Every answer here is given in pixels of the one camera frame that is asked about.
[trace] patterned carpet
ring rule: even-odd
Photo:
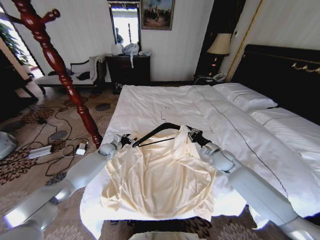
[[[12,134],[18,140],[18,147],[0,164],[0,214],[3,216],[14,204],[45,184],[61,181],[67,169],[83,156],[62,157],[62,149],[70,140],[86,130],[63,88],[47,88],[46,96],[34,83],[28,88],[39,97],[39,101],[24,109],[17,116],[0,123],[0,131]],[[89,108],[96,123],[101,115],[113,113],[119,96],[112,95],[110,89],[102,94],[92,94],[89,89],[81,89],[83,101]],[[103,136],[112,115],[100,117],[98,129]],[[86,143],[87,152],[95,150],[90,136],[84,135],[74,140],[63,154],[72,153],[79,143]],[[27,159],[31,149],[52,145],[52,154]],[[79,206],[84,188],[58,205],[59,213],[54,222],[45,230],[45,240],[91,240],[94,239],[80,220]],[[147,231],[175,231],[197,233],[207,240],[284,240],[288,239],[273,224],[263,230],[256,227],[246,208],[239,217],[219,216],[207,222],[199,217],[170,221],[105,221],[101,240],[127,240],[135,233]],[[0,222],[0,233],[7,226]]]

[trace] table lamp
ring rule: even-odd
[[[213,58],[213,62],[209,64],[209,76],[218,73],[224,57],[229,55],[231,35],[231,33],[218,33],[211,47],[206,51],[209,54],[215,55]]]

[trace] metal hanger hook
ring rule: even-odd
[[[162,117],[162,111],[163,111],[163,109],[169,109],[170,111],[171,111],[171,109],[170,109],[170,107],[167,107],[167,106],[164,106],[164,107],[161,109],[161,119],[162,119],[162,120],[165,120],[165,122],[167,122],[167,119]]]

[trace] power adapter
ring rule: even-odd
[[[86,146],[87,144],[85,143],[80,143],[78,149],[76,150],[77,155],[84,155],[86,152]]]

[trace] robotic hand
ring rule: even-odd
[[[300,217],[290,202],[251,168],[244,166],[229,151],[212,142],[201,147],[210,163],[261,216],[278,225],[293,240],[320,240],[320,227]]]
[[[71,167],[62,181],[43,186],[29,195],[4,216],[12,229],[1,235],[0,240],[18,240],[25,236],[42,240],[43,230],[58,214],[55,203],[68,199],[76,190],[85,187],[125,144],[131,144],[128,134],[117,134],[113,142],[101,145]]]

